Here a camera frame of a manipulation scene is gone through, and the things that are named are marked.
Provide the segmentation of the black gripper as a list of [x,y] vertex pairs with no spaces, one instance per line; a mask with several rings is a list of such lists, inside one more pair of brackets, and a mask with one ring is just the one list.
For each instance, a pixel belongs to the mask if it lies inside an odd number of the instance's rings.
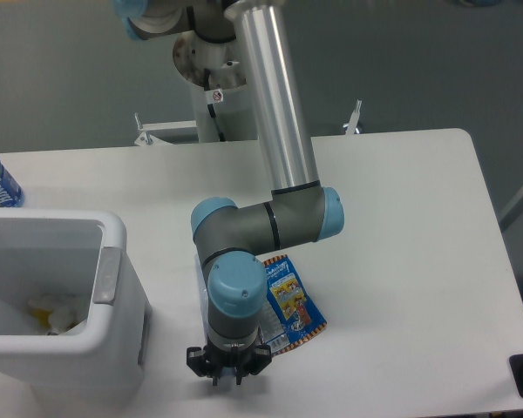
[[243,350],[221,350],[210,341],[204,347],[188,347],[187,366],[199,377],[212,380],[217,386],[224,368],[232,368],[235,383],[241,385],[244,377],[258,375],[272,361],[271,347],[268,344],[253,343]]

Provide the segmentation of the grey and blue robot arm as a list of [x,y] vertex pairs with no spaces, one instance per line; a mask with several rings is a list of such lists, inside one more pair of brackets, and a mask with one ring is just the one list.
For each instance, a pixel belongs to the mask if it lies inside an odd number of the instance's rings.
[[258,342],[267,293],[260,256],[338,235],[344,210],[321,185],[304,122],[279,1],[117,1],[126,32],[147,40],[188,30],[211,44],[236,42],[252,100],[272,198],[252,206],[213,197],[192,211],[191,229],[207,289],[206,343],[187,350],[199,377],[259,374],[272,360]]

